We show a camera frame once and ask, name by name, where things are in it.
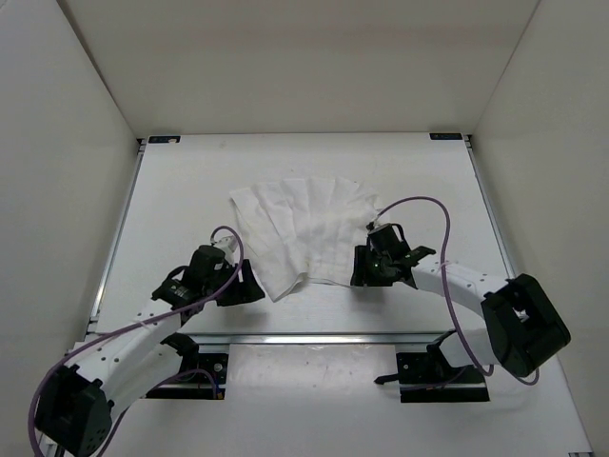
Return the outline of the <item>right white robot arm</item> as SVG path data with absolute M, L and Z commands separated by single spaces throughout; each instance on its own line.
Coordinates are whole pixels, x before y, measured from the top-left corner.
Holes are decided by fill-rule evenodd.
M 403 283 L 441 296 L 451 316 L 462 306 L 484 321 L 468 331 L 455 324 L 428 345 L 426 368 L 434 379 L 448 381 L 462 367 L 492 366 L 526 378 L 570 343 L 569 329 L 533 276 L 503 279 L 445 262 L 432 248 L 411 248 L 398 224 L 367 229 L 365 243 L 355 248 L 352 286 Z

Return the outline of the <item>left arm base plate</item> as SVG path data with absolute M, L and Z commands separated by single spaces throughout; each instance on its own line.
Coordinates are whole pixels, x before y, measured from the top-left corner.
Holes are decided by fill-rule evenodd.
M 229 346 L 200 346 L 181 374 L 150 391 L 147 399 L 223 401 L 226 398 Z

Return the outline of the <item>white pleated skirt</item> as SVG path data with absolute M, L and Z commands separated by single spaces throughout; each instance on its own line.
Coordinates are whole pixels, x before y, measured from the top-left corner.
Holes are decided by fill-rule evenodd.
M 301 282 L 347 287 L 354 249 L 382 208 L 378 193 L 334 178 L 263 182 L 230 193 L 250 263 L 271 301 Z

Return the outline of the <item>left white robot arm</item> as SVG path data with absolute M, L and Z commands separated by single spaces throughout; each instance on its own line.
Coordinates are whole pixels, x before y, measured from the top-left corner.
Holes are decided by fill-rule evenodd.
M 84 343 L 53 366 L 29 407 L 35 455 L 43 435 L 74 456 L 102 454 L 128 408 L 170 379 L 198 370 L 194 341 L 181 328 L 205 304 L 238 305 L 264 297 L 237 234 L 199 246 L 171 271 L 130 324 Z

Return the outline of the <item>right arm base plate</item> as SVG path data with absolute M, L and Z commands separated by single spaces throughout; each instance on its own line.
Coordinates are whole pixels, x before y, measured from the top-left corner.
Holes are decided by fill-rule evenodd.
M 403 404 L 490 401 L 484 376 L 474 367 L 444 367 L 427 352 L 398 352 L 396 361 L 397 372 L 381 375 L 374 383 L 397 383 Z

